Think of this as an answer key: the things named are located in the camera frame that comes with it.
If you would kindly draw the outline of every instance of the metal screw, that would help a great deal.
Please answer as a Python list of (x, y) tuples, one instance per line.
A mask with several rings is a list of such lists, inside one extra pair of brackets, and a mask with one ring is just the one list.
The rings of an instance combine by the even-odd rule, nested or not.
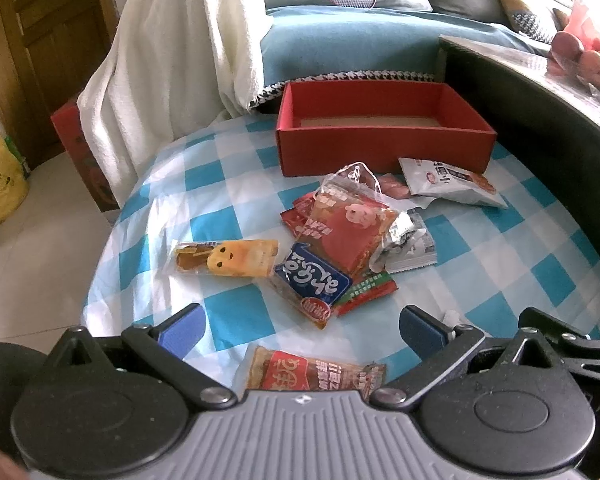
[(302, 394), (301, 396), (298, 396), (294, 399), (295, 402), (297, 402), (298, 404), (302, 404), (303, 406), (305, 404), (308, 404), (312, 400), (314, 400), (314, 398), (311, 395), (307, 394)]
[(200, 398), (209, 404), (224, 404), (231, 400), (234, 394), (222, 386), (212, 386), (200, 392)]
[(374, 399), (385, 406), (395, 406), (407, 400), (407, 394), (400, 388), (378, 388), (374, 391)]

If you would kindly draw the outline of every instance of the blue label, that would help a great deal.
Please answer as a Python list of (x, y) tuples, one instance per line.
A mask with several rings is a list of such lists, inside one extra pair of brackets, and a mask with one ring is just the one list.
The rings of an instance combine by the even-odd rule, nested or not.
[(307, 249), (309, 244), (296, 242), (285, 262), (276, 266), (276, 274), (303, 298), (318, 298), (332, 305), (353, 280)]

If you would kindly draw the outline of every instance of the red oval logo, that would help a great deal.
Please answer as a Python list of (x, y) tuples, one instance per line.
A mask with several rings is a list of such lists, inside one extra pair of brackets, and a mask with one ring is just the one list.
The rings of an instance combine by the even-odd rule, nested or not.
[(300, 309), (316, 321), (327, 321), (331, 315), (329, 305), (318, 298), (302, 298)]

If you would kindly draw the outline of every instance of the open cardboard box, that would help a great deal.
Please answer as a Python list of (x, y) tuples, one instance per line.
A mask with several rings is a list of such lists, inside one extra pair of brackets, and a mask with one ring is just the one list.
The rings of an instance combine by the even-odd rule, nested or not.
[(399, 173), (402, 156), (483, 173), (496, 133), (444, 83), (330, 80), (286, 85), (276, 141), (285, 176)]

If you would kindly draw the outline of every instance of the red label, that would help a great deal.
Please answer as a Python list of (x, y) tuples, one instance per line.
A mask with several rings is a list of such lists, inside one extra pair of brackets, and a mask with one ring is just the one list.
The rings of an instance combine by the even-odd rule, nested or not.
[(308, 390), (306, 376), (309, 361), (297, 355), (277, 350), (273, 352), (267, 373), (262, 381), (263, 390)]
[(329, 305), (318, 298), (302, 298), (300, 308), (310, 319), (316, 321), (327, 321), (331, 315)]

